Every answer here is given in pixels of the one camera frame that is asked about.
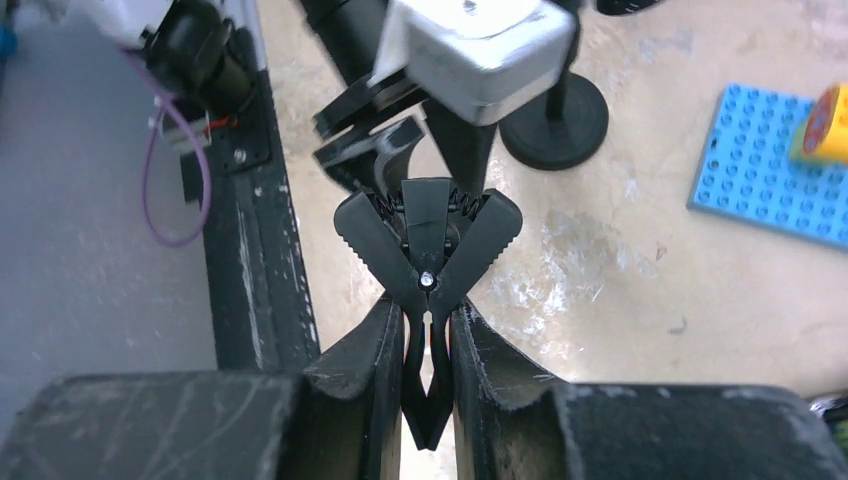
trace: silver screw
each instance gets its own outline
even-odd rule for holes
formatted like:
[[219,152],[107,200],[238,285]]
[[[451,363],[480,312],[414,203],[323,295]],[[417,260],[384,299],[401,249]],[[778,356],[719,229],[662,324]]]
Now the silver screw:
[[424,288],[430,288],[436,283],[436,277],[430,272],[424,272],[421,274],[421,278],[418,279],[418,283]]

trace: blue lego baseplate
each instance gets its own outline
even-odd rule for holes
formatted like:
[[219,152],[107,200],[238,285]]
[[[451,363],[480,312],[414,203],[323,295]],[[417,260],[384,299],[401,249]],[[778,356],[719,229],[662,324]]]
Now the blue lego baseplate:
[[848,171],[789,161],[814,103],[728,85],[687,207],[848,250]]

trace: orange label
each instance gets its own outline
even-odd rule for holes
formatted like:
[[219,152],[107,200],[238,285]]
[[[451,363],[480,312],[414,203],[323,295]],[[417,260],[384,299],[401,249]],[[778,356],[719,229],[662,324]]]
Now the orange label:
[[839,100],[839,87],[833,87],[825,92],[813,107],[810,120],[807,122],[807,130],[804,132],[805,154],[812,154],[827,136],[830,124],[833,122],[837,100]]

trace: gray floor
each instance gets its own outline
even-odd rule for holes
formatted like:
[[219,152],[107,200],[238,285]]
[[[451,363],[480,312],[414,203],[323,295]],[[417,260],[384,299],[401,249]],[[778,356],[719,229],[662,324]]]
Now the gray floor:
[[[86,22],[21,33],[0,90],[0,435],[46,382],[215,367],[201,242],[155,244],[140,173],[152,95]],[[195,222],[157,150],[156,221]]]

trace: cable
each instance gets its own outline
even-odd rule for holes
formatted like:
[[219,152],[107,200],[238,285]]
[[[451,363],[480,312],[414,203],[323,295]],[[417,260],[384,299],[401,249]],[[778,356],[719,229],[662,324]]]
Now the cable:
[[[206,219],[209,218],[209,206],[212,203],[212,176],[209,173],[209,160],[206,158],[206,152],[200,144],[200,139],[197,138],[197,134],[195,134],[191,129],[191,126],[188,124],[188,121],[182,113],[180,113],[177,107],[174,106],[174,103],[171,101],[171,96],[166,93],[158,83],[156,83],[156,80],[150,77],[146,70],[136,63],[135,59],[132,58],[128,52],[122,53],[130,62],[130,65],[133,66],[135,71],[138,72],[141,79],[148,87],[150,87],[153,94],[161,100],[161,107],[159,108],[159,112],[156,114],[156,123],[151,129],[150,140],[147,143],[147,153],[144,157],[144,169],[141,174],[141,208],[144,211],[144,222],[147,225],[147,229],[150,231],[150,234],[153,236],[153,239],[159,244],[171,248],[184,247],[193,242],[198,236],[200,236],[201,233],[203,233],[203,227],[206,225]],[[167,238],[159,233],[159,230],[157,230],[156,226],[153,225],[153,220],[150,218],[150,211],[147,205],[147,182],[150,177],[150,163],[153,159],[153,147],[156,145],[156,137],[158,136],[155,125],[158,125],[162,121],[165,114],[168,114],[174,120],[174,123],[180,127],[180,130],[182,130],[186,135],[186,138],[188,138],[191,146],[194,147],[194,154],[197,157],[197,163],[200,166],[200,176],[203,180],[203,195],[200,201],[200,219],[197,226],[195,226],[188,235],[178,239]]]

